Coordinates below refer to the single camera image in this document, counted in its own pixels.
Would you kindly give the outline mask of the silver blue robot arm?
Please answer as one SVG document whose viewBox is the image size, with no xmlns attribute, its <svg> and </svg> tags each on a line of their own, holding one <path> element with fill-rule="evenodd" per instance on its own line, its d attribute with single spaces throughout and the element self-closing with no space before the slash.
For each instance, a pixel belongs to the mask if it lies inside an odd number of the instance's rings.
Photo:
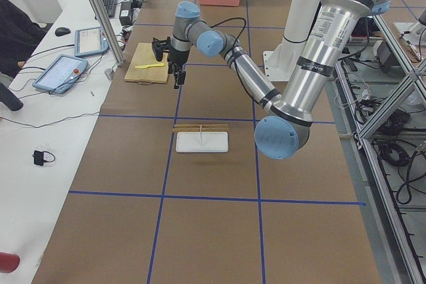
<svg viewBox="0 0 426 284">
<path fill-rule="evenodd" d="M 301 10 L 304 47 L 283 91 L 269 81 L 235 36 L 207 25 L 193 2 L 178 4 L 168 45 L 168 71 L 176 86 L 184 83 L 182 67 L 192 47 L 207 57 L 224 59 L 250 98 L 268 113 L 257 124 L 254 140 L 259 151 L 276 160 L 291 157 L 306 144 L 312 109 L 356 23 L 388 10 L 390 0 L 292 0 L 292 4 Z"/>
</svg>

